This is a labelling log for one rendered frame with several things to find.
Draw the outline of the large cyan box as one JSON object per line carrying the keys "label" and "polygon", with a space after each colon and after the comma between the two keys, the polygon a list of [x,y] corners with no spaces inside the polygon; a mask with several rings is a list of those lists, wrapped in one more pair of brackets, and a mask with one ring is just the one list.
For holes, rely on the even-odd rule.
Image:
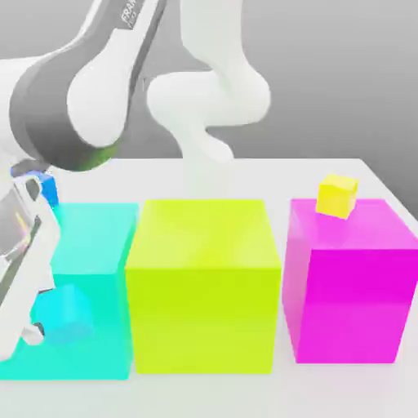
{"label": "large cyan box", "polygon": [[68,345],[19,342],[12,357],[0,362],[0,381],[125,380],[133,360],[125,264],[138,206],[61,203],[54,212],[60,225],[51,262],[55,284],[74,284],[86,294],[94,332]]}

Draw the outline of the large lime box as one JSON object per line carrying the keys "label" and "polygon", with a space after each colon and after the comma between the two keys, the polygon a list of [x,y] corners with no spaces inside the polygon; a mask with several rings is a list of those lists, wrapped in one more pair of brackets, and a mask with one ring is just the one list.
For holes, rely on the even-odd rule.
{"label": "large lime box", "polygon": [[260,199],[150,199],[126,264],[140,374],[268,374],[281,264]]}

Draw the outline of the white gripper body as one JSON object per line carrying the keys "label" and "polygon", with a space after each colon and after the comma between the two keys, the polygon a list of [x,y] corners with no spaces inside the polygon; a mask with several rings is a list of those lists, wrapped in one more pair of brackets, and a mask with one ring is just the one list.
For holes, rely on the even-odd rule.
{"label": "white gripper body", "polygon": [[0,283],[0,362],[10,359],[28,323],[38,291],[55,287],[51,259],[60,226],[47,202],[39,204],[29,245],[8,266]]}

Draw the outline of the small yellow cube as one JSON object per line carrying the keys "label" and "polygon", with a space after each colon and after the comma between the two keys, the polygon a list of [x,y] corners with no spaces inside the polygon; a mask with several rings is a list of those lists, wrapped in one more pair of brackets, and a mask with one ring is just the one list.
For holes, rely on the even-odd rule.
{"label": "small yellow cube", "polygon": [[356,204],[359,180],[328,174],[318,187],[316,212],[347,220]]}

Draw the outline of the large magenta box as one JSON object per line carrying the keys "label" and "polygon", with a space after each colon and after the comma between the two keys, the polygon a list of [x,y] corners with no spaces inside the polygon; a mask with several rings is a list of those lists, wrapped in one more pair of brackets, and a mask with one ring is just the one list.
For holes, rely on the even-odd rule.
{"label": "large magenta box", "polygon": [[298,363],[392,363],[418,283],[418,237],[383,199],[346,220],[290,203],[282,305]]}

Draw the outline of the small cyan cube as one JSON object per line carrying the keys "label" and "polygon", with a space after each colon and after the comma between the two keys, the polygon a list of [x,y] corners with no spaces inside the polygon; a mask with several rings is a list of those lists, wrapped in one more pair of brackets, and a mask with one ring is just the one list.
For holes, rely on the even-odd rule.
{"label": "small cyan cube", "polygon": [[33,309],[49,345],[68,345],[94,332],[90,300],[74,284],[39,293]]}

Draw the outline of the small blue cube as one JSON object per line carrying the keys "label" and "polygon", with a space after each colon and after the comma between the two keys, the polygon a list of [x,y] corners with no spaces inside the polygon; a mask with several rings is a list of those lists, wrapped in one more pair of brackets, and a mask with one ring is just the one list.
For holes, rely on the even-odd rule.
{"label": "small blue cube", "polygon": [[56,207],[59,204],[59,197],[55,177],[46,172],[39,172],[38,179],[42,185],[42,195],[51,207]]}

